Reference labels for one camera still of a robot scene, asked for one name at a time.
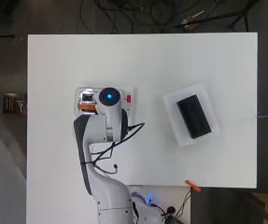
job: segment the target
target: orange marker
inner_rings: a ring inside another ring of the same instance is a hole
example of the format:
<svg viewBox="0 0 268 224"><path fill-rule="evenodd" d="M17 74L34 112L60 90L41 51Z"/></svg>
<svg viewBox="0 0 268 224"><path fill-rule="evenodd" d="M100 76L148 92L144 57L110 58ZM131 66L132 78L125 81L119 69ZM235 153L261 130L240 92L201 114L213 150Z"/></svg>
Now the orange marker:
<svg viewBox="0 0 268 224"><path fill-rule="evenodd" d="M197 192L200 193L201 189L197 186L195 186L194 184L192 184L189 180L186 180L186 184L190 185L191 188L193 188L194 190L196 190Z"/></svg>

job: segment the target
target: black wire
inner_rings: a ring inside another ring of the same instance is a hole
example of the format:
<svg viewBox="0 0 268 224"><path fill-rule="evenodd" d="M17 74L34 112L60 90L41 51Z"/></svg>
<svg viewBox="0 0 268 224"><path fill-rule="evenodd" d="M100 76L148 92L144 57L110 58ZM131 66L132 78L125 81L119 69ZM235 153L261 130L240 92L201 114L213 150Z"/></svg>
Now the black wire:
<svg viewBox="0 0 268 224"><path fill-rule="evenodd" d="M109 150L111 150L111 155L112 155L112 149L114 147L117 147L118 145L126 142L127 140L131 139L135 134L137 134L142 128L143 126L145 125L145 123L140 123L138 126L139 128L137 130L135 130L130 136L122 139L121 141L119 141L118 143L113 143L110 147L108 147L106 150L104 151L101 151L101 152L97 152L98 154L98 157L94 160L94 161L85 161L85 162L82 162L81 164L89 164L89 163L92 163L92 164L96 164L98 161L101 161L101 160L106 160L106 159L110 159L111 157L106 157L106 158L102 158Z"/></svg>
<svg viewBox="0 0 268 224"><path fill-rule="evenodd" d="M145 125L145 123L141 123L141 124L140 124L140 127L139 127L137 130L135 130L130 136L128 136L127 138L124 138L124 139L121 140L121 141L119 141L119 142L116 143L114 146L111 146L111 147L107 148L105 151L103 151L102 153L100 153L99 156L96 158L96 160L93 161L92 163L93 163L93 164L97 163L99 160L102 159L101 157L102 157L103 155L105 155L110 149L112 149L113 147L117 147L118 145L120 145L120 144L126 142L127 140L131 139L136 133L138 133L138 132L143 128L144 125Z"/></svg>
<svg viewBox="0 0 268 224"><path fill-rule="evenodd" d="M160 209L160 210L162 211L161 215L162 215L162 216L165 215L165 212L163 211L163 209L162 209L160 206L158 206L157 204L152 203L152 204L151 204L151 207L157 207L158 209Z"/></svg>
<svg viewBox="0 0 268 224"><path fill-rule="evenodd" d="M207 14L205 21L202 22L197 29L199 29L205 22L207 22L208 18L210 17L210 15L217 9L217 7L219 7L220 5L224 4L225 2L227 2L228 0L215 0L215 6L210 10L210 12Z"/></svg>
<svg viewBox="0 0 268 224"><path fill-rule="evenodd" d="M180 215L178 216L178 217L176 217L176 218L180 218L182 215L183 215L183 211L184 211L184 207L185 207L185 205L186 205L186 203L187 203L187 201L188 201L188 199L190 198L190 196L187 198L187 200L184 202L184 205L183 205L183 207L182 207L182 209L181 209L181 213L180 213Z"/></svg>
<svg viewBox="0 0 268 224"><path fill-rule="evenodd" d="M177 213L176 213L176 218L180 218L183 214L183 211L184 211L184 207L186 205L186 202L188 201L188 199L190 198L190 190L189 192L186 194L184 200L183 200L183 203L182 205L180 206L180 208L178 209Z"/></svg>
<svg viewBox="0 0 268 224"><path fill-rule="evenodd" d="M89 30L89 32L90 32L91 34L94 35L94 32L93 32L93 31L88 27L88 25L85 23L85 21L83 20L82 14L81 14L81 10L82 10L84 1L85 1L85 0L82 0L81 3L80 3L80 7L79 7L79 17L80 17L80 19L81 19L81 22L84 24L84 26Z"/></svg>
<svg viewBox="0 0 268 224"><path fill-rule="evenodd" d="M109 17L109 15L106 13L106 11L101 7L99 0L94 0L94 3L98 6L98 8L105 13L106 17L108 20L112 23L113 29L115 28L116 32L119 34L119 30L117 29L115 22L112 21L112 19Z"/></svg>
<svg viewBox="0 0 268 224"><path fill-rule="evenodd" d="M168 22L166 22L165 25L163 26L163 28L162 28L162 32L164 33L164 31L165 31L165 27L167 26L167 24L169 24L174 18L176 18L176 17L179 16L180 14L185 13L185 12L189 11L190 9L196 7L196 6L198 5L198 3L200 3L200 0L198 0L197 2L195 2L192 6L186 8L186 9L180 11L180 12L178 12L176 15L174 15L174 16L170 16Z"/></svg>
<svg viewBox="0 0 268 224"><path fill-rule="evenodd" d="M112 26L111 34L114 34L114 28L116 27L115 22L116 22L116 12L114 11L114 25Z"/></svg>
<svg viewBox="0 0 268 224"><path fill-rule="evenodd" d="M130 22L131 27L132 27L131 32L132 32L132 34L134 34L134 23L133 23L132 19L129 18L128 15L126 15L124 12L122 12L122 11L120 11L120 10L117 10L117 9L112 9L112 8L105 8L105 7L102 7L102 6L99 4L99 0L97 0L97 1L98 1L98 4L97 4L96 0L94 0L94 3L95 3L99 8L101 8L102 10L104 10L104 11L115 11L115 12L119 12L120 14L122 14L122 15L123 15L129 22Z"/></svg>

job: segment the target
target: gray floor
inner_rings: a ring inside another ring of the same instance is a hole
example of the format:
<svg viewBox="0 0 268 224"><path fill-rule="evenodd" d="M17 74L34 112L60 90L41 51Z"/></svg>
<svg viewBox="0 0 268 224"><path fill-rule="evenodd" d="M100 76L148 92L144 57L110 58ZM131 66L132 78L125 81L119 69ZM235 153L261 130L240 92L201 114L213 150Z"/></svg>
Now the gray floor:
<svg viewBox="0 0 268 224"><path fill-rule="evenodd" d="M183 0L179 7L184 9L194 0ZM229 0L219 7L214 15L235 11L246 4L247 0ZM15 8L12 17L13 26L0 23L0 35L14 34L15 39L0 39L0 117L2 115L3 92L27 91L27 35L30 34L88 34L79 18L79 0L70 1L31 1L24 0ZM170 33L181 33L173 29L186 16L201 10L210 10L213 0L202 0L188 13L178 16L167 27ZM86 0L82 9L85 22L97 34L109 34L111 24L106 16L93 3ZM139 15L143 22L149 19ZM268 114L268 0L261 0L248 16L250 31L259 33L258 55L258 111L261 115ZM120 14L117 15L117 27L122 34L131 32L130 23ZM147 34L152 27L141 27L134 23L137 34ZM239 22L237 32L244 32L245 25ZM203 25L201 32L230 32L228 29ZM21 145L26 155L26 119L3 118L5 124ZM258 119L258 192L268 193L268 118ZM242 204L234 194L226 189L204 189L201 194L192 194L192 223L262 223L262 219Z"/></svg>

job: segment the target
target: white tabletop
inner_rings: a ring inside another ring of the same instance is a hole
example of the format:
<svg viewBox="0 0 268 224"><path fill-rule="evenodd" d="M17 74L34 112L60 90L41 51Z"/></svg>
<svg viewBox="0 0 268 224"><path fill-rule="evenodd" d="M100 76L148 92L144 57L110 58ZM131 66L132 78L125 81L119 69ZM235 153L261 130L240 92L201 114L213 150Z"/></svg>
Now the white tabletop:
<svg viewBox="0 0 268 224"><path fill-rule="evenodd" d="M96 220L72 132L75 90L90 83L136 89L135 121L146 125L102 163L116 163L123 183L256 187L256 34L30 35L28 48L30 224ZM198 82L221 135L179 148L162 96Z"/></svg>

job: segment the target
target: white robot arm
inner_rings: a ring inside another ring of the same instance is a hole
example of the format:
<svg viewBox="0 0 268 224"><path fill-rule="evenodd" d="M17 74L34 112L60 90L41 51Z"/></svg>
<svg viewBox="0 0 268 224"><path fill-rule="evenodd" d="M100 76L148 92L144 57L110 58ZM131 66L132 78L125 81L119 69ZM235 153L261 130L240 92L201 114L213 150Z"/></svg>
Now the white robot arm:
<svg viewBox="0 0 268 224"><path fill-rule="evenodd" d="M97 203L99 224L133 224L130 191L118 180L95 171L90 144L119 142L127 134L127 116L120 93L105 88L94 95L99 115L81 115L74 121L78 155L86 189Z"/></svg>

